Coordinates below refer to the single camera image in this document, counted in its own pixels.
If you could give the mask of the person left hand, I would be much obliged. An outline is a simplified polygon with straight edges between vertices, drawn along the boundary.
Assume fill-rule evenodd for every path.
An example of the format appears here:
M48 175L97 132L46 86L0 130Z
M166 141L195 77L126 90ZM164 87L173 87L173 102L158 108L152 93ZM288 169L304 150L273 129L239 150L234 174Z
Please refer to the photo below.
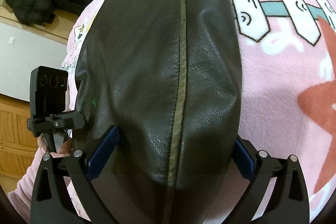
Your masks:
M47 143L44 140L44 138L41 136L37 139L38 142L38 150L41 154L41 156L44 156L46 153L49 153L53 158L59 158L59 157L67 157L71 154L72 151L72 139L68 137L66 141L59 146L57 152L49 152Z

